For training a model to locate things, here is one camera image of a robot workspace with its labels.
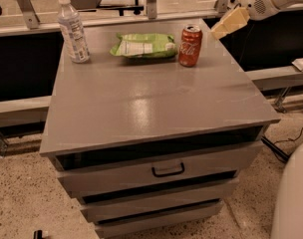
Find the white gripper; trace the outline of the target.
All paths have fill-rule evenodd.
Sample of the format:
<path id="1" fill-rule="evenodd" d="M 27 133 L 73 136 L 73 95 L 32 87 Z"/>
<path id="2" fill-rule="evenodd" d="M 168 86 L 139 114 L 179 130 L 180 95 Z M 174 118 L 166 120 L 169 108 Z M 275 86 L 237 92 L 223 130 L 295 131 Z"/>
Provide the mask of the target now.
<path id="1" fill-rule="evenodd" d="M 241 7 L 229 10 L 212 28 L 217 40 L 245 27 L 249 21 L 260 21 L 280 12 L 276 0 L 238 0 Z"/>

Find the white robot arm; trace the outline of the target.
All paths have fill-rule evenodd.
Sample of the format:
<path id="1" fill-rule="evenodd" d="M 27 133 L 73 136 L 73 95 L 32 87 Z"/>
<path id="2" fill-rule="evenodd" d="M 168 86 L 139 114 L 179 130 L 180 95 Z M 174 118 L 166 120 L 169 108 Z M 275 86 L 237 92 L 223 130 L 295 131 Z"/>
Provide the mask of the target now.
<path id="1" fill-rule="evenodd" d="M 303 0 L 235 0 L 235 5 L 211 28 L 211 33 L 219 40 L 245 27 L 249 20 L 261 21 L 297 4 L 303 4 Z"/>

